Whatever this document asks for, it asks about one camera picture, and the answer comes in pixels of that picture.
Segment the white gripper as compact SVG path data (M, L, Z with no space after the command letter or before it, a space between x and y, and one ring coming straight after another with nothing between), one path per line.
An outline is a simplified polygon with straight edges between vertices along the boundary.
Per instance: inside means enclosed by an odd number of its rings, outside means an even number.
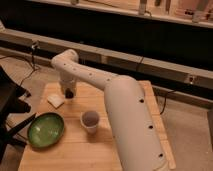
M77 79L72 75L67 73L60 73L60 81L61 91L64 96L66 96L66 89L75 90Z

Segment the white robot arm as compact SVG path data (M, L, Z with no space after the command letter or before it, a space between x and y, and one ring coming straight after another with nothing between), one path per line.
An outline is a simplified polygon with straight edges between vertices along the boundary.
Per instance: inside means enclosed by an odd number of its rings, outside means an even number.
M137 80L81 65L72 49L53 57L51 64L60 73L63 92L70 88L75 93L77 79L104 92L105 109L123 171L170 171L145 91Z

